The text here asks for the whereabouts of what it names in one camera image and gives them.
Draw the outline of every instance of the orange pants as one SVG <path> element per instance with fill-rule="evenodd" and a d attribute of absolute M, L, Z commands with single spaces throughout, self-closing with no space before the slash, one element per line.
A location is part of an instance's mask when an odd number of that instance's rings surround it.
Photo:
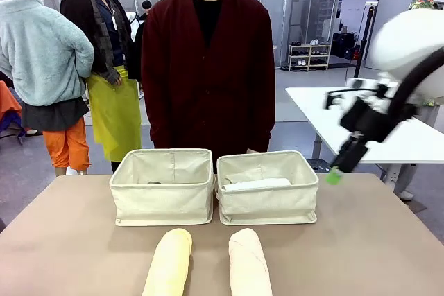
<path fill-rule="evenodd" d="M 68 130 L 43 132 L 43 137 L 55 168 L 70 166 L 73 170 L 83 171 L 91 165 L 83 117 Z"/>

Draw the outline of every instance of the yellow foam roll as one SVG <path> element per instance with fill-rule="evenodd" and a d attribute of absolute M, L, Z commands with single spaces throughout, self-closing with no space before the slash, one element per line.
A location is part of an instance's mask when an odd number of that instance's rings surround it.
<path fill-rule="evenodd" d="M 193 240 L 187 230 L 167 232 L 154 252 L 142 296 L 182 296 Z"/>

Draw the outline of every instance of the black shirt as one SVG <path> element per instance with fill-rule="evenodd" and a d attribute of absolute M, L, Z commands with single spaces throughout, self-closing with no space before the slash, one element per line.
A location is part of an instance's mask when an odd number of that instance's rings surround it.
<path fill-rule="evenodd" d="M 144 13 L 144 14 L 139 16 L 138 20 L 139 21 L 145 21 L 147 17 L 148 17 L 148 14 Z"/>
<path fill-rule="evenodd" d="M 102 0 L 96 0 L 97 8 L 106 24 L 108 34 L 110 36 L 112 52 L 114 53 L 114 66 L 122 66 L 125 64 L 123 58 L 122 46 L 120 45 L 119 32 L 114 28 L 114 23 L 112 22 L 112 13 L 110 11 L 111 5 L 110 1 L 106 0 L 108 7 L 103 3 Z"/>
<path fill-rule="evenodd" d="M 211 38 L 216 30 L 219 14 L 221 14 L 222 0 L 193 0 L 197 18 L 199 18 L 205 45 L 210 46 Z"/>

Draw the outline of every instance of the light blue fleece jacket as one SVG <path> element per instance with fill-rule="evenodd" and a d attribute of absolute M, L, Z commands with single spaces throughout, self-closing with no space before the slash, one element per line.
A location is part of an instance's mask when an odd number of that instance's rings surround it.
<path fill-rule="evenodd" d="M 41 0 L 0 1 L 0 71 L 29 105 L 51 105 L 85 92 L 94 48 L 85 34 Z"/>

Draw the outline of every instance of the shoe rack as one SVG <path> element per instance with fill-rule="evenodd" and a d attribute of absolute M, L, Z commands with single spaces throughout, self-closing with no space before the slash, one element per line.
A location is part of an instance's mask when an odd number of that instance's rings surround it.
<path fill-rule="evenodd" d="M 289 47 L 289 71 L 291 69 L 310 69 L 325 68 L 328 69 L 330 63 L 331 44 L 302 44 L 290 45 Z M 305 65 L 298 64 L 298 61 L 305 61 Z"/>

